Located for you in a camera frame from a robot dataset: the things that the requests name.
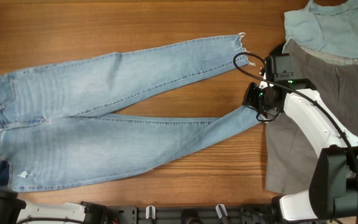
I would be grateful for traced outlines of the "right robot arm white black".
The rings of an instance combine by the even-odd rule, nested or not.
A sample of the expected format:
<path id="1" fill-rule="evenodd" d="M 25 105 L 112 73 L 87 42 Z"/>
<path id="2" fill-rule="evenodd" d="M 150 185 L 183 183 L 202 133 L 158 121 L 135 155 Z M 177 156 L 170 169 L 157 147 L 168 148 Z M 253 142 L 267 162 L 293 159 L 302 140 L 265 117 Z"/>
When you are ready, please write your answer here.
<path id="1" fill-rule="evenodd" d="M 330 112 L 316 87 L 307 79 L 251 83 L 242 104 L 261 122 L 285 113 L 318 156 L 309 189 L 279 198 L 275 221 L 355 216 L 358 223 L 358 137 Z"/>

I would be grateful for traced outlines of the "light blue denim jeans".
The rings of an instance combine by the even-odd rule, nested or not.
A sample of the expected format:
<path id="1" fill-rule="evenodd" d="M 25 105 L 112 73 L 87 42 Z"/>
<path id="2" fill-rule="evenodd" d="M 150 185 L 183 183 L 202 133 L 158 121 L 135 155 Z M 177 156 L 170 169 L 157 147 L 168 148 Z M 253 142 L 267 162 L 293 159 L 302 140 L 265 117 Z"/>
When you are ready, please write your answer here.
<path id="1" fill-rule="evenodd" d="M 242 34 L 25 68 L 0 75 L 0 188 L 60 190 L 142 174 L 257 124 L 128 116 L 151 96 L 248 64 Z"/>

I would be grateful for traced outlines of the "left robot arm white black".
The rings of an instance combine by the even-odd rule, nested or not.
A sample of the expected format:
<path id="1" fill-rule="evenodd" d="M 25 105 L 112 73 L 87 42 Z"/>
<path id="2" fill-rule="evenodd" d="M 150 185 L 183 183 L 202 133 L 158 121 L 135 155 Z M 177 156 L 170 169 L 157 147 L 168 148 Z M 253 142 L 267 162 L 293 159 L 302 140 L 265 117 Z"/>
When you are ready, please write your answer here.
<path id="1" fill-rule="evenodd" d="M 0 189 L 0 224 L 117 224 L 114 212 L 88 202 L 47 205 L 21 200 L 18 193 Z"/>

